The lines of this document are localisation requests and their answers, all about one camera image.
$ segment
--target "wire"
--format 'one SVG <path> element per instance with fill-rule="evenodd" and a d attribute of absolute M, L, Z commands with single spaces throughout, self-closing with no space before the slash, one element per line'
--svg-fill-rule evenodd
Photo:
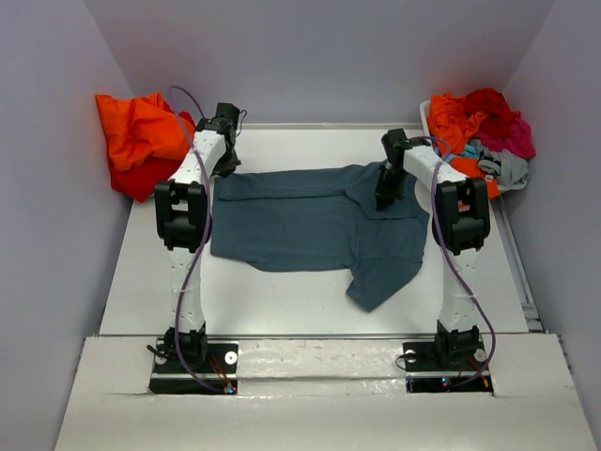
<path fill-rule="evenodd" d="M 187 89 L 184 89 L 183 87 L 178 86 L 178 85 L 170 85 L 169 86 L 169 91 L 167 92 L 167 99 L 169 100 L 169 103 L 171 103 L 171 108 L 173 109 L 174 112 L 176 112 L 176 116 L 177 117 L 179 117 L 179 113 L 180 112 L 176 111 L 176 109 L 173 107 L 173 105 L 174 105 L 173 104 L 173 96 L 171 95 L 171 91 L 173 89 L 177 89 L 178 91 L 181 91 L 184 94 L 186 94 L 190 98 L 190 100 L 194 102 L 194 105 L 196 105 L 196 109 L 200 113 L 200 117 L 203 118 L 203 119 L 205 118 L 205 113 L 203 112 L 203 109 L 200 107 L 200 103 L 198 103 L 198 101 L 196 101 L 196 99 L 194 98 L 194 96 Z M 186 131 L 186 128 L 183 127 L 183 124 L 182 124 L 181 121 L 179 122 L 179 126 L 182 127 L 182 129 L 184 130 L 184 132 Z"/>
<path fill-rule="evenodd" d="M 219 371 L 219 368 L 215 366 L 213 360 L 210 357 L 208 358 L 208 364 L 213 369 L 213 373 L 217 375 L 217 378 L 219 379 L 219 382 L 222 383 L 223 388 L 227 388 L 227 381 L 223 378 L 222 374 Z"/>
<path fill-rule="evenodd" d="M 232 381 L 227 377 L 227 373 L 225 373 L 225 370 L 223 369 L 222 364 L 219 363 L 219 360 L 217 360 L 217 357 L 215 357 L 214 355 L 212 357 L 213 357 L 213 362 L 215 363 L 215 366 L 221 372 L 223 379 L 225 380 L 225 389 L 228 391 L 233 390 L 234 385 L 232 384 Z"/>
<path fill-rule="evenodd" d="M 437 138 L 436 136 L 416 136 L 413 139 L 429 139 L 432 143 L 434 143 L 434 142 L 441 143 L 448 149 L 444 153 L 444 155 L 442 155 L 442 151 L 440 152 L 440 154 L 441 154 L 440 161 L 437 163 L 436 167 L 434 168 L 434 174 L 432 175 L 432 185 L 430 186 L 430 201 L 432 202 L 432 221 L 434 222 L 434 226 L 435 226 L 437 235 L 439 237 L 439 243 L 444 244 L 444 238 L 442 238 L 442 228 L 440 227 L 439 214 L 436 210 L 436 188 L 437 188 L 437 184 L 438 184 L 437 175 L 439 174 L 440 167 L 444 163 L 444 160 L 451 154 L 451 146 L 449 146 L 449 143 L 447 143 L 443 139 Z M 466 290 L 466 293 L 468 293 L 468 296 L 470 296 L 471 301 L 476 306 L 476 309 L 478 309 L 480 316 L 485 321 L 486 327 L 488 327 L 488 330 L 490 331 L 490 353 L 486 357 L 486 360 L 483 361 L 482 366 L 476 372 L 476 374 L 474 374 L 473 376 L 450 387 L 450 389 L 455 389 L 455 388 L 461 387 L 463 385 L 466 385 L 472 381 L 475 381 L 477 378 L 482 376 L 482 373 L 484 373 L 486 371 L 486 369 L 488 368 L 488 364 L 490 364 L 490 361 L 492 360 L 492 356 L 495 353 L 495 349 L 497 348 L 497 335 L 495 334 L 495 330 L 492 327 L 490 320 L 486 316 L 484 309 L 482 308 L 482 306 L 476 299 L 476 295 L 473 293 L 473 291 L 471 290 L 468 283 L 464 280 L 464 278 L 461 276 L 461 274 L 459 273 L 459 271 L 453 264 L 449 250 L 447 249 L 447 247 L 445 245 L 441 245 L 440 249 L 442 251 L 442 254 L 444 255 L 444 259 L 446 260 L 447 264 L 449 265 L 449 268 L 453 272 L 453 275 L 455 276 L 455 278 L 457 279 L 457 281 L 459 282 L 461 287 L 463 287 L 463 289 Z"/>
<path fill-rule="evenodd" d="M 244 123 L 244 119 L 248 115 L 248 111 L 242 110 L 242 111 L 240 111 L 240 115 L 242 116 L 242 119 L 240 120 L 240 130 L 238 130 L 238 133 L 236 133 L 237 138 L 242 134 L 242 124 Z"/>
<path fill-rule="evenodd" d="M 394 364 L 396 365 L 397 368 L 402 369 L 403 371 L 405 371 L 407 373 L 407 369 L 398 364 L 398 361 L 400 359 L 405 359 L 406 357 L 407 357 L 406 354 L 399 355 L 396 359 L 394 359 Z"/>
<path fill-rule="evenodd" d="M 472 365 L 474 368 L 476 368 L 476 371 L 480 370 L 480 367 L 473 360 L 471 360 L 471 358 L 469 356 L 468 356 L 468 362 L 470 362 L 470 365 Z M 482 378 L 482 382 L 485 385 L 485 387 L 488 388 L 488 381 L 486 380 L 486 376 L 484 374 L 481 374 L 480 377 Z"/>
<path fill-rule="evenodd" d="M 163 352 L 157 351 L 151 345 L 146 345 L 146 349 L 149 350 L 150 352 L 152 352 L 156 357 L 159 357 L 160 359 L 166 359 L 167 358 L 167 354 L 165 354 Z"/>
<path fill-rule="evenodd" d="M 177 85 L 169 86 L 169 90 L 167 91 L 167 99 L 169 100 L 169 103 L 171 103 L 171 105 L 174 104 L 173 96 L 172 96 L 174 89 L 177 89 L 177 90 L 183 92 L 184 94 L 188 95 L 188 97 L 190 97 L 190 99 L 194 102 L 194 105 L 196 105 L 196 107 L 198 108 L 198 111 L 200 112 L 200 116 L 205 117 L 205 114 L 203 113 L 203 110 L 200 107 L 200 104 L 198 103 L 198 101 L 196 101 L 196 99 L 190 92 L 188 92 L 186 89 L 184 89 L 181 86 L 177 86 Z M 196 150 L 196 147 L 194 146 L 194 141 L 193 141 L 192 137 L 190 136 L 190 134 L 188 133 L 188 129 L 186 129 L 181 117 L 179 117 L 179 111 L 177 111 L 175 108 L 173 108 L 173 109 L 174 109 L 174 112 L 176 113 L 176 118 L 177 118 L 177 122 L 179 123 L 179 127 L 181 127 L 181 130 L 184 131 L 184 134 L 186 135 L 186 139 L 188 140 L 188 144 L 190 144 L 190 148 L 192 149 L 194 155 L 196 156 L 196 160 L 198 160 L 198 164 L 200 165 L 200 172 L 202 175 L 202 180 L 205 185 L 205 190 L 207 191 L 207 215 L 206 215 L 207 219 L 205 220 L 205 231 L 203 232 L 203 238 L 200 241 L 200 245 L 198 246 L 198 249 L 196 249 L 196 253 L 194 254 L 192 264 L 190 265 L 190 268 L 188 269 L 188 272 L 186 273 L 186 276 L 184 277 L 184 281 L 181 284 L 181 290 L 179 291 L 179 294 L 177 295 L 176 324 L 175 324 L 176 353 L 177 353 L 177 358 L 179 359 L 179 362 L 181 363 L 183 368 L 186 370 L 186 372 L 190 376 L 192 376 L 192 378 L 195 381 L 197 381 L 200 385 L 202 385 L 209 391 L 219 392 L 218 389 L 216 389 L 215 387 L 213 387 L 206 381 L 203 381 L 198 376 L 196 376 L 196 374 L 193 372 L 193 370 L 190 368 L 190 366 L 184 359 L 184 356 L 181 353 L 181 348 L 179 345 L 179 315 L 181 314 L 181 305 L 183 304 L 185 290 L 186 290 L 186 287 L 188 286 L 188 283 L 190 282 L 190 278 L 192 277 L 193 271 L 196 268 L 198 261 L 200 260 L 200 256 L 203 253 L 205 244 L 208 241 L 208 229 L 209 229 L 209 225 L 210 225 L 210 186 L 209 186 L 207 169 L 205 168 L 203 159 L 200 157 L 198 150 Z"/>

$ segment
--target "white platform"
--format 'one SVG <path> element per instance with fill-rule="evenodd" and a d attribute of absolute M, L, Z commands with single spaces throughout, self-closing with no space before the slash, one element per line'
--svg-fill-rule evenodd
<path fill-rule="evenodd" d="M 240 173 L 382 161 L 386 130 L 245 130 Z M 416 194 L 430 211 L 420 183 Z M 475 291 L 498 332 L 528 332 L 494 216 Z M 345 294 L 350 271 L 260 272 L 242 262 L 202 260 L 202 298 L 211 335 L 433 334 L 442 303 L 442 259 L 431 235 L 418 275 L 372 313 Z M 163 334 L 170 325 L 170 272 L 152 201 L 134 203 L 100 334 Z"/>
<path fill-rule="evenodd" d="M 499 336 L 493 397 L 407 395 L 400 340 L 242 341 L 239 396 L 155 396 L 151 342 L 86 340 L 56 451 L 595 449 L 554 335 Z"/>

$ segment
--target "gray wall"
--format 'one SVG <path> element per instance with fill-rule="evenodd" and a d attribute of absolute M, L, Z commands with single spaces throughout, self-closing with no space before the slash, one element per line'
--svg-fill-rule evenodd
<path fill-rule="evenodd" d="M 433 92 L 503 89 L 553 0 L 85 2 L 136 95 L 179 83 L 252 122 L 417 122 Z"/>
<path fill-rule="evenodd" d="M 601 3 L 558 0 L 505 90 L 533 129 L 532 183 L 507 198 L 543 322 L 563 336 L 601 445 Z"/>
<path fill-rule="evenodd" d="M 129 88 L 81 0 L 0 2 L 0 447 L 54 448 L 129 203 L 94 93 Z"/>

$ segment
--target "pink cloth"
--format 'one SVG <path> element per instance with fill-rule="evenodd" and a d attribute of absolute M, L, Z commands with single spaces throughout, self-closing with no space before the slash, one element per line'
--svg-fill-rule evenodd
<path fill-rule="evenodd" d="M 514 155 L 525 160 L 536 156 L 532 145 L 532 131 L 530 125 L 522 119 L 522 114 L 517 112 L 516 120 L 511 124 L 511 134 L 506 138 L 494 138 L 486 132 L 479 130 L 473 136 L 482 141 L 482 144 L 493 152 L 502 152 L 504 148 Z"/>

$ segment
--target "gray t-shirt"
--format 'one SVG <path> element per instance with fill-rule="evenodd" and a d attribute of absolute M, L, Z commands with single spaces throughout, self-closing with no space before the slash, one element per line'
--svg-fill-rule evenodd
<path fill-rule="evenodd" d="M 413 176 L 403 200 L 376 211 L 379 166 L 217 179 L 211 253 L 267 272 L 349 268 L 347 295 L 374 310 L 422 267 L 428 224 Z"/>

